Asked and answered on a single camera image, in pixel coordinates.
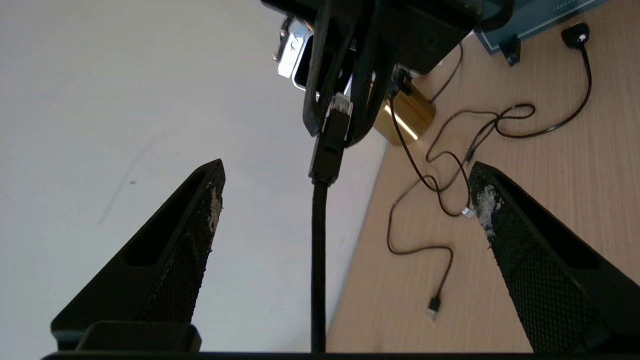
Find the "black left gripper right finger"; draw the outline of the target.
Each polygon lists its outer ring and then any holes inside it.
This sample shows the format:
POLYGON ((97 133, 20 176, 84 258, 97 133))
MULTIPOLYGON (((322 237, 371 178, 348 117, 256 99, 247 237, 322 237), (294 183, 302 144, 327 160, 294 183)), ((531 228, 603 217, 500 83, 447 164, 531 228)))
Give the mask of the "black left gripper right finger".
POLYGON ((638 353, 640 288, 496 167, 471 202, 535 353, 638 353))

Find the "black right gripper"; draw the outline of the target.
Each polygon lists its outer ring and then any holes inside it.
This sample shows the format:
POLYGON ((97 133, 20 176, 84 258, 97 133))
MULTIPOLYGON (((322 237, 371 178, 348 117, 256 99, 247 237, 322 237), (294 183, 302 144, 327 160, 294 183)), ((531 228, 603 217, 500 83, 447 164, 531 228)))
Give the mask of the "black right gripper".
POLYGON ((310 68, 302 121, 322 132, 339 72, 352 70, 352 112, 346 148, 370 132, 395 64, 429 73, 482 20, 471 0, 265 0, 263 4, 311 26, 310 68))

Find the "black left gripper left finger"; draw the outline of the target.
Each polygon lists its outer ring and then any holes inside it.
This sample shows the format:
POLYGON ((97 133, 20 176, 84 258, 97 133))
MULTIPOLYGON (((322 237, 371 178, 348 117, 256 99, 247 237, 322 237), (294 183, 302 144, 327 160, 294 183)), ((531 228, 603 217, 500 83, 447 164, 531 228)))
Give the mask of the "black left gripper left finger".
POLYGON ((220 214, 221 159, 198 167, 51 322, 60 351, 100 321, 190 323, 220 214))

